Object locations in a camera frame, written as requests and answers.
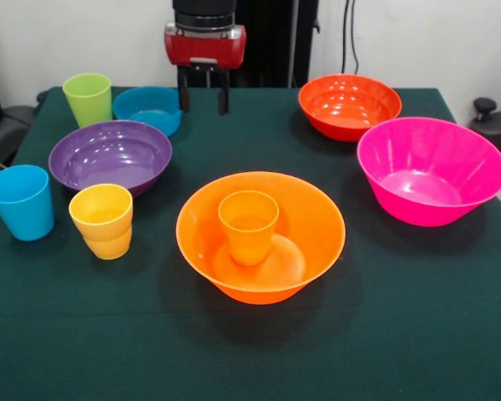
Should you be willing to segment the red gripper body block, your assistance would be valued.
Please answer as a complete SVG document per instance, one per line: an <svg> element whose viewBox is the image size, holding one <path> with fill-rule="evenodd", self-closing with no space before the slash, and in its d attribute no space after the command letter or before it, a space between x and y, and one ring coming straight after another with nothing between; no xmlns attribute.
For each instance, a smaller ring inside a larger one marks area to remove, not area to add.
<svg viewBox="0 0 501 401"><path fill-rule="evenodd" d="M166 23L164 45L173 65L213 64L218 69L237 69L245 55L246 30L235 25L228 31L194 32Z"/></svg>

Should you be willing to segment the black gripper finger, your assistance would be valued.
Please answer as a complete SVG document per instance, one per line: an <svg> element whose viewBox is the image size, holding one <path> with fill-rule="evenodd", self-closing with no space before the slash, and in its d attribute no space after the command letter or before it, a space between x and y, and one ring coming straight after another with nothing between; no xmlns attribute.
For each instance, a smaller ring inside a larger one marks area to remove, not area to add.
<svg viewBox="0 0 501 401"><path fill-rule="evenodd" d="M229 112L230 103L230 71L223 69L219 72L220 77L220 92L218 93L218 109L220 115L225 115Z"/></svg>
<svg viewBox="0 0 501 401"><path fill-rule="evenodd" d="M190 111L190 95L187 84L187 68L185 66L177 67L177 84L180 109L183 113L188 113Z"/></svg>

